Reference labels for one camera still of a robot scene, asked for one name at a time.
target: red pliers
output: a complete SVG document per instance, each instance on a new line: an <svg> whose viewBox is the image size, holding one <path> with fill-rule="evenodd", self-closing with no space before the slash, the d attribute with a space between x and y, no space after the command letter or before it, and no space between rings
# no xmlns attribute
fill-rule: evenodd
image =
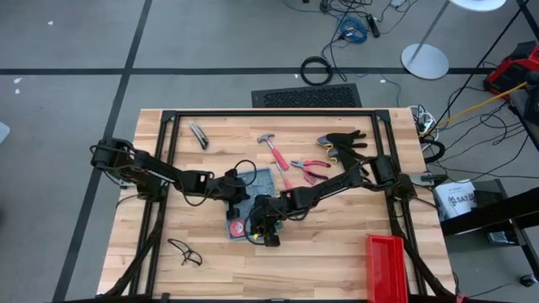
<svg viewBox="0 0 539 303"><path fill-rule="evenodd" d="M301 168L303 170L303 172L305 173L305 176L303 176L303 178L307 182L309 182L310 184L315 184L317 182L317 178L322 179L322 180L329 179L328 176L313 173L309 169L309 166L331 167L331 164L329 164L329 163L322 162L322 161L297 161L297 160L292 160L290 162L290 164L292 166Z"/></svg>

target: hammer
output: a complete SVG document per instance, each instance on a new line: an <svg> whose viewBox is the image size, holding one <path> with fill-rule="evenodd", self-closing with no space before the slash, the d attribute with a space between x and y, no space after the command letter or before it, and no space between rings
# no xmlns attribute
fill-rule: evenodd
<svg viewBox="0 0 539 303"><path fill-rule="evenodd" d="M286 163L285 158L283 158L283 156L281 156L280 152L277 151L275 146L273 146L273 144L271 144L271 142L270 142L270 138L273 137L273 136L275 136L275 134L263 134L260 138L257 139L257 141L259 143L262 142L262 141L266 141L266 143L268 143L269 148L271 148L271 153L273 153L273 155L275 156L275 159L277 159L277 162L280 164L280 166L284 170L288 170L288 168L290 168L290 167Z"/></svg>

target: butcher block tabletop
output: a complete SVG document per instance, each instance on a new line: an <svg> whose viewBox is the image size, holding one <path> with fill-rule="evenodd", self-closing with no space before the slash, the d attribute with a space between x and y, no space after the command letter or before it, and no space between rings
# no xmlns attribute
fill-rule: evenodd
<svg viewBox="0 0 539 303"><path fill-rule="evenodd" d="M135 148L155 151L163 111L141 111L133 141ZM389 109L389 112L403 173L423 172L423 155L410 109ZM210 145L205 151L190 130L190 121L195 121L208 136ZM385 134L383 124L380 126L381 133ZM258 137L265 133L275 134L272 142L288 162L328 162L325 150L316 144L317 138L354 130L366 133L366 138L361 141L368 144L367 148L357 151L365 156L375 156L376 145L368 117L189 117L187 114L179 122L173 165L182 170L212 171L219 177L237 162L248 159L255 162L258 169L271 169L279 191L285 186L275 158L264 142L257 142ZM167 158L170 136L171 130L168 130L162 159ZM385 151L388 151L385 135L384 142ZM238 168L239 172L250 170L252 167L247 163ZM313 170L329 177L344 171L340 164ZM290 167L286 176L294 187L309 186L299 168ZM434 203L429 191L416 190L421 199ZM120 199L133 194L136 194L135 189L122 190ZM144 204L139 199L127 199L118 206L98 293L112 287L134 258ZM166 292L177 299L366 299L366 237L368 234L391 235L384 193L367 189L349 189L321 201L304 221L284 221L280 247L230 241L226 231L226 209L223 202L211 199L199 207L189 206L182 194L171 187L157 264L155 297ZM442 284L448 290L454 290L436 209L414 200L410 202L410 209L419 254ZM167 243L169 238L187 243L203 257L203 264L200 267L191 262L182 265L184 258L179 250ZM144 291L146 284L148 260L141 271L139 293ZM412 293L415 293L414 271L408 259L407 271Z"/></svg>

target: hammer head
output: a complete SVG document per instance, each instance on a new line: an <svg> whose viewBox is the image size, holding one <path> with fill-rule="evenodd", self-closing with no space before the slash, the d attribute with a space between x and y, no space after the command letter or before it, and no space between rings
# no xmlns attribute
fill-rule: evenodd
<svg viewBox="0 0 539 303"><path fill-rule="evenodd" d="M257 139L257 141L260 143L262 141L269 140L272 136L275 136L275 134L263 134L260 136L260 138Z"/></svg>

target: red plastic container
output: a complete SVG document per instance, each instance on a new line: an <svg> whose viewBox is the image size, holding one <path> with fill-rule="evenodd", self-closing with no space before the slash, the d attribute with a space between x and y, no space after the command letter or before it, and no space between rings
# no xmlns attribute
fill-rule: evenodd
<svg viewBox="0 0 539 303"><path fill-rule="evenodd" d="M369 235L366 250L369 303L408 303L403 239Z"/></svg>

